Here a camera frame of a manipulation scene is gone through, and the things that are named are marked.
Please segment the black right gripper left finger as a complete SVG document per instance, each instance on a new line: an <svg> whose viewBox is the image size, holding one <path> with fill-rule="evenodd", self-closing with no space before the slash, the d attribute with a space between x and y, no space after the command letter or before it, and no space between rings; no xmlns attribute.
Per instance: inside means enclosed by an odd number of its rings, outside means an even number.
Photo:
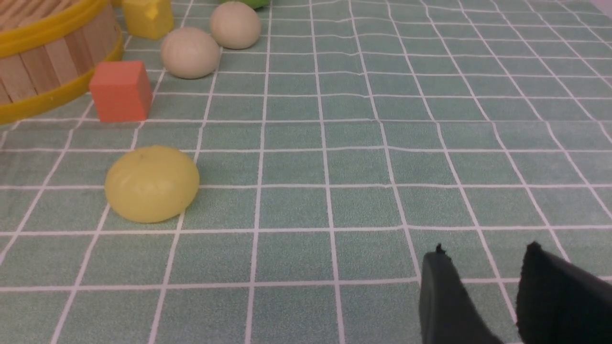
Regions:
<svg viewBox="0 0 612 344"><path fill-rule="evenodd" d="M501 344L472 302L441 244L423 257L419 298L424 344Z"/></svg>

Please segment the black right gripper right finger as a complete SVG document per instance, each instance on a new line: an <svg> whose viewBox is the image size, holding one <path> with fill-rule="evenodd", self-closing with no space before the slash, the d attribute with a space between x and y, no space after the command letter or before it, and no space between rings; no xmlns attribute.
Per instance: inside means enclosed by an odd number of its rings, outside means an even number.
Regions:
<svg viewBox="0 0 612 344"><path fill-rule="evenodd" d="M525 344L609 344L612 287L532 242L523 257L516 316Z"/></svg>

